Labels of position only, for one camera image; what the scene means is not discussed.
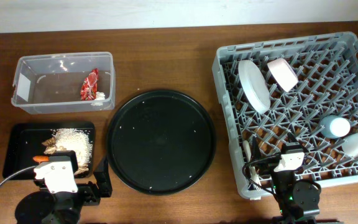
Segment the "orange carrot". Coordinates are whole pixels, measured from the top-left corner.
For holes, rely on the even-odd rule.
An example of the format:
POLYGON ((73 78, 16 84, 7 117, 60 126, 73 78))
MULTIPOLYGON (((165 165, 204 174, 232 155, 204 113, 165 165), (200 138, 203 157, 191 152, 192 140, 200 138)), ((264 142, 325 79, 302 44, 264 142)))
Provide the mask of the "orange carrot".
POLYGON ((41 162, 48 162, 49 161, 49 157, 48 156, 34 156, 32 158, 35 162, 37 163, 41 163, 41 162))

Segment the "white plastic fork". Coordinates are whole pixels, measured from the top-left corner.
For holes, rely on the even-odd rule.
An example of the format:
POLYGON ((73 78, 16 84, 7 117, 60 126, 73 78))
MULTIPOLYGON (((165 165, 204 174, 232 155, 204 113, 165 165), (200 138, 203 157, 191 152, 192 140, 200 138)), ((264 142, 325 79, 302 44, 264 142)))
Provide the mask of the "white plastic fork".
MULTIPOLYGON (((243 147, 244 147, 244 150, 246 153, 247 161, 250 162, 251 161, 251 150, 250 150, 249 142, 244 141, 243 147)), ((262 190, 260 187, 259 175, 257 174, 255 167, 249 167, 249 172, 250 172, 250 179, 253 181, 253 185, 254 185, 255 189, 257 191, 262 190)))

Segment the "blue cup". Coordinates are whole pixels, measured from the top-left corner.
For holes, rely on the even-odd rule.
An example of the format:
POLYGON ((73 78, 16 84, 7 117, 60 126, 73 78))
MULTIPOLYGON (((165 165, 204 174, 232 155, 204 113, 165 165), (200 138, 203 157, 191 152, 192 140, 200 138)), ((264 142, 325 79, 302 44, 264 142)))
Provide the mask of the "blue cup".
POLYGON ((329 139, 341 138, 347 135, 351 129, 350 122, 346 118, 336 115, 326 116, 319 122, 324 129, 321 134, 329 139))

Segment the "grey plate with rice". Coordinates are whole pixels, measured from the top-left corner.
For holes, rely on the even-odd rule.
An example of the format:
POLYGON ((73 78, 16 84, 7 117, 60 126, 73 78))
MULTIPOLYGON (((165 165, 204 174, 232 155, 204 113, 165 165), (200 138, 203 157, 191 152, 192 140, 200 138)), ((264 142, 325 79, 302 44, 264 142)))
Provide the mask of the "grey plate with rice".
POLYGON ((238 63, 238 74, 242 89, 253 109, 264 114, 270 109, 270 94, 258 66, 251 60, 238 63))

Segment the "pink bowl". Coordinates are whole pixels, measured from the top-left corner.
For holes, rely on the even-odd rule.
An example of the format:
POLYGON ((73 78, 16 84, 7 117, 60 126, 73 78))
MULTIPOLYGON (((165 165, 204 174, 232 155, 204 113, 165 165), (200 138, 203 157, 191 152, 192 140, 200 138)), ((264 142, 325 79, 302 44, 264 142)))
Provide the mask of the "pink bowl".
POLYGON ((267 64, 268 69, 280 87, 289 92, 298 83, 298 77, 290 64, 283 58, 278 58, 267 64))

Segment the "white tissue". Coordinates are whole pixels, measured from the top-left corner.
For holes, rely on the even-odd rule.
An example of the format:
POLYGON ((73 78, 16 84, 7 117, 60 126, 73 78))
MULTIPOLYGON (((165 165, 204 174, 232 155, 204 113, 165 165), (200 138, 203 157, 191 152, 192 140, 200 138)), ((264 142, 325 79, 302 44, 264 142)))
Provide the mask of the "white tissue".
POLYGON ((103 92, 97 91, 95 95, 95 101, 105 100, 105 94, 103 92))

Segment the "red snack wrapper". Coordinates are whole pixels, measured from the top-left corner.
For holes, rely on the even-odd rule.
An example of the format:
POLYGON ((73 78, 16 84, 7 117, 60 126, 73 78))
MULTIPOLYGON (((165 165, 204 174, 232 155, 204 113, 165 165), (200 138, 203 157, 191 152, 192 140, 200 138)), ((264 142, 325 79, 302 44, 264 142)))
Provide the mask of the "red snack wrapper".
POLYGON ((80 98, 82 101, 89 101, 96 99, 96 92, 98 90, 99 70, 93 69, 91 73, 84 79, 80 90, 80 98))

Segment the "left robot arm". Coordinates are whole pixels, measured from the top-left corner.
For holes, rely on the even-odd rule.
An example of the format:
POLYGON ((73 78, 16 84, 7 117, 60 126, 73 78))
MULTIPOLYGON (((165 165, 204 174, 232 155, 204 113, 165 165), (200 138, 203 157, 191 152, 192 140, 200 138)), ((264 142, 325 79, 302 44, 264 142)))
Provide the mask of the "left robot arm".
POLYGON ((40 190, 24 197, 17 205, 17 223, 78 223, 84 206, 97 206, 109 198, 112 185, 108 159, 104 157, 93 171, 96 182, 77 184, 74 172, 79 169, 73 151, 35 156, 34 183, 40 190))

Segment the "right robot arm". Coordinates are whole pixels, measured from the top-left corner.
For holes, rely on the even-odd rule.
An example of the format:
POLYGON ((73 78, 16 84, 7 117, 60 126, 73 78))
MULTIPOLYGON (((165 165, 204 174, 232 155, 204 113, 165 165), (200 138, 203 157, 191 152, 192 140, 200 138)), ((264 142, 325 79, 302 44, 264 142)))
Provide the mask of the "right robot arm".
POLYGON ((253 137, 252 156, 242 170, 253 167, 260 175, 271 177, 271 189, 262 187, 262 190, 273 195, 280 209, 280 216, 273 217, 272 223, 316 223, 321 186, 296 178, 295 172, 302 166, 307 149, 291 133, 287 137, 289 142, 282 145, 279 153, 266 157, 261 156, 253 137))

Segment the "grey dishwasher rack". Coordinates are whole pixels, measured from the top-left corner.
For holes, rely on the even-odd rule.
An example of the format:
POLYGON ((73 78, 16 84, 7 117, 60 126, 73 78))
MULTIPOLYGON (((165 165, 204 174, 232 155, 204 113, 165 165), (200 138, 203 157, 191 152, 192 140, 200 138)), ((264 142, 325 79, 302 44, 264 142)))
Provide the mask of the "grey dishwasher rack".
POLYGON ((229 153, 237 185, 243 198, 258 200, 257 191, 242 173, 247 162, 244 141, 255 136, 262 156, 280 151, 287 133, 307 148, 298 179, 316 181, 322 187, 358 183, 358 157, 342 150, 343 138, 321 134, 321 118, 346 118, 351 133, 358 133, 358 38, 352 32, 312 35, 217 49, 212 72, 218 101, 222 106, 229 137, 229 153), (285 59, 298 83, 285 92, 267 64, 285 59), (251 107, 242 89, 238 63, 251 60, 258 66, 270 94, 270 109, 260 114, 251 107))

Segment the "pile of rice and shells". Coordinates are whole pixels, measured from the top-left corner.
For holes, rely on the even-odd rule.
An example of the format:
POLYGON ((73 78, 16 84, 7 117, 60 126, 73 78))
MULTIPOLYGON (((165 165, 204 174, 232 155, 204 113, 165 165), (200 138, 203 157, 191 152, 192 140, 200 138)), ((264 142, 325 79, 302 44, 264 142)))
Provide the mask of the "pile of rice and shells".
POLYGON ((89 134, 74 128, 54 129, 52 132, 52 137, 42 142, 42 145, 45 146, 44 154, 73 151, 78 164, 78 170, 74 175, 80 176, 88 173, 93 151, 89 134))

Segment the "black rectangular tray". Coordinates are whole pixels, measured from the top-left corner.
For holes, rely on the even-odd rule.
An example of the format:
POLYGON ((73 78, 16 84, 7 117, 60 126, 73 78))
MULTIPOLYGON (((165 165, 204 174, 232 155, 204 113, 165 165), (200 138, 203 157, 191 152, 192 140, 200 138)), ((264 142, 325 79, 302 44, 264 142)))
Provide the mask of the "black rectangular tray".
POLYGON ((96 130, 90 121, 16 124, 11 130, 2 176, 6 178, 17 171, 37 165, 33 157, 44 154, 45 146, 42 142, 51 138, 56 130, 62 128, 83 131, 88 135, 89 142, 94 144, 96 130))

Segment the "clear plastic bin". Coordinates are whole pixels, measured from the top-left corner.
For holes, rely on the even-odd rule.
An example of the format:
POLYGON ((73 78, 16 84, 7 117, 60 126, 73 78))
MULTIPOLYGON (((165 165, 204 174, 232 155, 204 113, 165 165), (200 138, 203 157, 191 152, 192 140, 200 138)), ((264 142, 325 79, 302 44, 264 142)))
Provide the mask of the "clear plastic bin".
POLYGON ((14 75, 11 104, 29 114, 112 110, 116 74, 109 52, 80 52, 21 57, 14 75), (81 100, 81 86, 98 69, 101 100, 81 100))

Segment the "round black tray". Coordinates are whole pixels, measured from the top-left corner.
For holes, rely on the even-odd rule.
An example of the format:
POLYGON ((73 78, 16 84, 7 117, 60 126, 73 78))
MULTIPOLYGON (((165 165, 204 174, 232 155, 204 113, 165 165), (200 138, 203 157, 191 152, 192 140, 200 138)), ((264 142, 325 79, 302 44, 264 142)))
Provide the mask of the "round black tray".
POLYGON ((175 90, 152 90, 124 103, 106 133, 109 165, 128 187, 171 195, 200 180, 216 153, 216 132, 205 108, 175 90))

